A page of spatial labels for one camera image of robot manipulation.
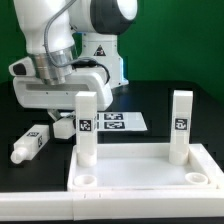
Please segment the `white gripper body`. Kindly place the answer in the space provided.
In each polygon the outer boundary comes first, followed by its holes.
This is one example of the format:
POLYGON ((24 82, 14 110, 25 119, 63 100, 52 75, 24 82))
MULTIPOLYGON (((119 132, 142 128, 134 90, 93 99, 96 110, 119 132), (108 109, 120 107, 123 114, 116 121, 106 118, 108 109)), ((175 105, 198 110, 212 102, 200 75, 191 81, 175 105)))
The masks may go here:
POLYGON ((113 101, 109 84, 102 69, 76 69, 59 85, 47 85, 40 79, 19 76, 13 79, 18 102, 24 108, 74 110, 79 91, 97 93, 97 109, 106 110, 113 101))

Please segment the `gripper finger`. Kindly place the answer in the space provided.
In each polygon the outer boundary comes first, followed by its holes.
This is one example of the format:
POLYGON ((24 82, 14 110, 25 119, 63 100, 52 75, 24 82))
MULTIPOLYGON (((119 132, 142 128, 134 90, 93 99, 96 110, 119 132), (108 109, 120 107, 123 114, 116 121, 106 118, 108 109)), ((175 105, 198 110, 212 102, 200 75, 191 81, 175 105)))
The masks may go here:
POLYGON ((57 109, 48 109, 47 113, 54 121, 58 121, 61 118, 61 115, 57 109))

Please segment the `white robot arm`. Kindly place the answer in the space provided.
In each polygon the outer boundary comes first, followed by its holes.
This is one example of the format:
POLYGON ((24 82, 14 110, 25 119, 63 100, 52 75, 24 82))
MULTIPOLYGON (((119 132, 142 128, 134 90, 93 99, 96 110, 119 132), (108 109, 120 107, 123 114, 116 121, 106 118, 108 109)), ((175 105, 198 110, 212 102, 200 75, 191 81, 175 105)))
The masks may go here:
POLYGON ((45 109, 55 120, 74 110, 79 91, 97 94, 97 109, 126 85, 117 37, 134 22, 137 0, 13 0, 27 56, 9 66, 25 108, 45 109))

